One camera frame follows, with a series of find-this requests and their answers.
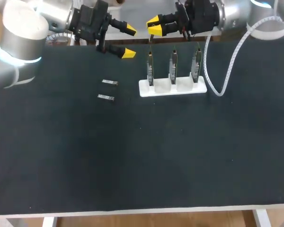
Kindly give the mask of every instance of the white stand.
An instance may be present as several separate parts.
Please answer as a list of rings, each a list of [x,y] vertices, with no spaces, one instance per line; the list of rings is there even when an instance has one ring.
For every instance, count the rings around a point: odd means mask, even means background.
[[[207,92],[204,78],[199,76],[198,83],[194,83],[191,73],[189,77],[177,77],[175,85],[171,84],[170,78],[154,79],[153,84],[154,86],[150,86],[147,79],[140,80],[140,96],[171,96]]]

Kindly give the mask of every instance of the black fabric surface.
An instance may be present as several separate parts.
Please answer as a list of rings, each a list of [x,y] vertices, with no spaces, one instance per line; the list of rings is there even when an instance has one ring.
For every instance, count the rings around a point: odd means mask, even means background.
[[[216,87],[236,44],[210,43]],[[195,45],[154,45],[155,78],[174,46],[187,76]],[[222,98],[140,97],[150,47],[128,48],[48,47],[34,81],[0,91],[0,214],[284,203],[284,40],[247,41]]]

